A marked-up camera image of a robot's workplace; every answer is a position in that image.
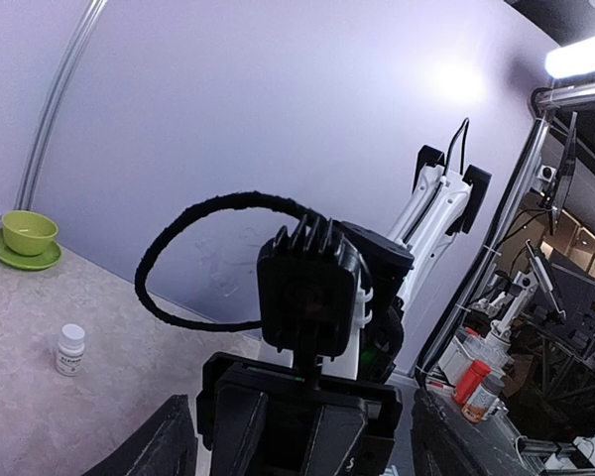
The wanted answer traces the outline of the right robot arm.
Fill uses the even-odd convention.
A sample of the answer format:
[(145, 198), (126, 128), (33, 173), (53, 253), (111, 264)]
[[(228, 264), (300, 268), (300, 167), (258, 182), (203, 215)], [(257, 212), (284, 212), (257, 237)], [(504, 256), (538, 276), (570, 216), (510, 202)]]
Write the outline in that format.
[(403, 320), (455, 236), (468, 232), (490, 175), (423, 147), (414, 191), (391, 231), (303, 218), (257, 262), (262, 344), (213, 355), (196, 400), (214, 475), (379, 475), (403, 410), (388, 384)]

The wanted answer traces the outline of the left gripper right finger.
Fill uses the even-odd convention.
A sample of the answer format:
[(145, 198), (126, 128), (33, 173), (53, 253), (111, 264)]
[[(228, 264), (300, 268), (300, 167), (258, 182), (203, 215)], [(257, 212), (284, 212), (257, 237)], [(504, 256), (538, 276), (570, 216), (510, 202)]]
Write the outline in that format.
[(489, 419), (472, 423), (449, 397), (418, 389), (411, 445), (417, 475), (529, 475), (513, 439)]

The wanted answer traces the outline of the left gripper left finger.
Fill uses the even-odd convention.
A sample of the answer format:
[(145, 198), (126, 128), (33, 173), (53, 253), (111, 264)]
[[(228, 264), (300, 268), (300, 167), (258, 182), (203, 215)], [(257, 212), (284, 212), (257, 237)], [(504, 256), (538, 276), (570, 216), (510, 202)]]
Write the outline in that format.
[(87, 475), (194, 475), (196, 435), (188, 395), (169, 397)]

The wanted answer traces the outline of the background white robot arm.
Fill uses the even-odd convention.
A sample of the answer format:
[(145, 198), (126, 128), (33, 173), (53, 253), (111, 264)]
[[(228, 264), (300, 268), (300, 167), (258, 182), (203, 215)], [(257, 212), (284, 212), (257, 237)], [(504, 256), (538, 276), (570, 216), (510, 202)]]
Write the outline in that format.
[(490, 322), (490, 330), (485, 337), (489, 346), (505, 354), (509, 353), (512, 324), (532, 299), (537, 288), (538, 279), (535, 272), (517, 272), (509, 289), (492, 301), (498, 313)]

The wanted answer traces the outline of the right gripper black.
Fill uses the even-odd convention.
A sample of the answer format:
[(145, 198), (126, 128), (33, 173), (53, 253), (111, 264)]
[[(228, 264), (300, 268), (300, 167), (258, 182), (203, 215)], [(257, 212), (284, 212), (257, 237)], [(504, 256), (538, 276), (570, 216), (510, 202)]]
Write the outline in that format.
[(212, 475), (380, 475), (402, 393), (217, 352), (202, 367), (196, 411)]

